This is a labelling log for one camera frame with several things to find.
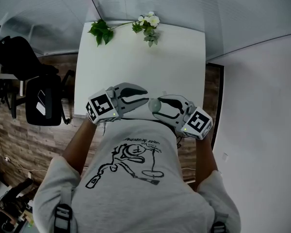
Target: wood paneling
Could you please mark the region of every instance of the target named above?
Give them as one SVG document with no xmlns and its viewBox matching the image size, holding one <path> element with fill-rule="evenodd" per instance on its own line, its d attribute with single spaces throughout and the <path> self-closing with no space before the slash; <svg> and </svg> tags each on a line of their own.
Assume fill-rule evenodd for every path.
<svg viewBox="0 0 291 233">
<path fill-rule="evenodd" d="M 41 57 L 40 61 L 44 64 L 54 65 L 59 69 L 59 75 L 63 78 L 69 69 L 76 70 L 77 54 L 45 56 Z M 220 71 L 218 68 L 206 68 L 204 110 L 212 116 L 214 122 L 218 102 L 219 78 Z M 27 171 L 23 170 L 16 161 L 28 170 L 47 170 L 51 159 L 65 150 L 67 144 L 82 124 L 84 119 L 75 115 L 73 110 L 74 81 L 74 78 L 69 77 L 66 90 L 68 99 L 63 100 L 65 115 L 72 119 L 69 125 L 63 123 L 57 127 L 30 125 L 26 121 L 24 105 L 17 107 L 17 118 L 12 119 L 6 104 L 1 104 L 0 172 L 8 185 L 15 186 L 27 176 Z M 94 157 L 102 136 L 103 126 L 101 125 L 98 127 L 92 141 L 86 159 L 86 166 L 89 165 Z M 184 180 L 194 179 L 194 170 L 186 169 L 195 168 L 196 149 L 194 139 L 190 137 L 183 138 L 180 144 L 182 146 L 178 150 L 178 155 L 181 166 L 184 168 L 183 178 Z M 4 160 L 5 155 L 9 155 L 12 158 L 11 163 Z M 33 171 L 34 185 L 31 188 L 39 185 L 45 174 L 46 172 L 43 171 Z"/>
</svg>

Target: backpack strap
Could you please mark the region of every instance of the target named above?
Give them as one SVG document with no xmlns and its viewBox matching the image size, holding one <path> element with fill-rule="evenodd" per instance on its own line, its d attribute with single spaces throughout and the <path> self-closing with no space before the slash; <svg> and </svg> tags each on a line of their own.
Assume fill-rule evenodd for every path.
<svg viewBox="0 0 291 233">
<path fill-rule="evenodd" d="M 211 233 L 227 233 L 226 230 L 226 220 L 228 218 L 228 214 L 220 214 L 216 213 L 214 224 L 211 228 Z"/>
<path fill-rule="evenodd" d="M 77 233 L 77 222 L 71 209 L 71 187 L 62 187 L 60 204 L 55 208 L 54 233 Z"/>
</svg>

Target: tabletop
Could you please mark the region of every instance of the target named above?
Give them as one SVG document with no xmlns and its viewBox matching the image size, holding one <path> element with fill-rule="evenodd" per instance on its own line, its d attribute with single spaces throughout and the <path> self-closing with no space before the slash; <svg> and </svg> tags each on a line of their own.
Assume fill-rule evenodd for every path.
<svg viewBox="0 0 291 233">
<path fill-rule="evenodd" d="M 205 34 L 160 24 L 158 45 L 149 47 L 142 32 L 131 25 L 114 29 L 107 45 L 97 47 L 85 23 L 76 70 L 74 113 L 85 115 L 88 97 L 101 89 L 128 82 L 141 86 L 148 94 L 141 97 L 182 95 L 202 107 L 205 86 Z M 127 101 L 139 97 L 133 96 Z M 125 114 L 127 118 L 155 119 L 145 104 Z"/>
</svg>

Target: cable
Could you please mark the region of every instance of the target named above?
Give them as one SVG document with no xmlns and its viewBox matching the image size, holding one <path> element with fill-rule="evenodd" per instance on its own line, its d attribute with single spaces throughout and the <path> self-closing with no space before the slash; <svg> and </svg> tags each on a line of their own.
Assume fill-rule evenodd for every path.
<svg viewBox="0 0 291 233">
<path fill-rule="evenodd" d="M 9 157 L 9 158 L 11 159 L 11 161 L 13 160 L 9 155 L 5 155 L 4 157 Z M 26 171 L 28 171 L 28 172 L 32 172 L 32 171 L 42 171 L 42 172 L 47 172 L 47 170 L 41 170 L 41 169 L 28 170 L 28 169 L 22 167 L 22 165 L 21 165 L 20 163 L 18 163 L 15 159 L 14 159 L 14 161 L 15 161 L 17 164 L 19 164 L 19 166 L 20 166 L 22 169 L 24 169 L 24 170 L 26 170 Z"/>
<path fill-rule="evenodd" d="M 105 134 L 105 131 L 106 131 L 106 125 L 107 125 L 107 123 L 104 122 L 104 123 L 103 123 L 103 134 L 102 134 L 102 136 Z"/>
<path fill-rule="evenodd" d="M 182 145 L 180 144 L 180 141 L 181 141 L 183 138 L 187 138 L 187 137 L 189 137 L 189 136 L 182 136 L 182 135 L 181 135 L 181 136 L 178 137 L 178 138 L 180 138 L 180 140 L 179 140 L 178 143 L 177 143 L 177 148 L 178 148 L 178 149 L 180 149 L 181 146 L 182 146 Z"/>
</svg>

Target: chair armrest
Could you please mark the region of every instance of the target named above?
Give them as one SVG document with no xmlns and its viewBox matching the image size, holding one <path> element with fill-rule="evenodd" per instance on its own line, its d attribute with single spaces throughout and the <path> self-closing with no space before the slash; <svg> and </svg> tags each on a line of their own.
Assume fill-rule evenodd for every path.
<svg viewBox="0 0 291 233">
<path fill-rule="evenodd" d="M 52 118 L 52 89 L 46 88 L 45 89 L 45 117 L 46 119 Z"/>
<path fill-rule="evenodd" d="M 12 98 L 11 98 L 11 114 L 12 114 L 13 119 L 16 118 L 16 107 L 26 102 L 26 97 L 21 98 L 21 99 L 16 99 L 16 95 L 17 93 L 13 92 Z"/>
</svg>

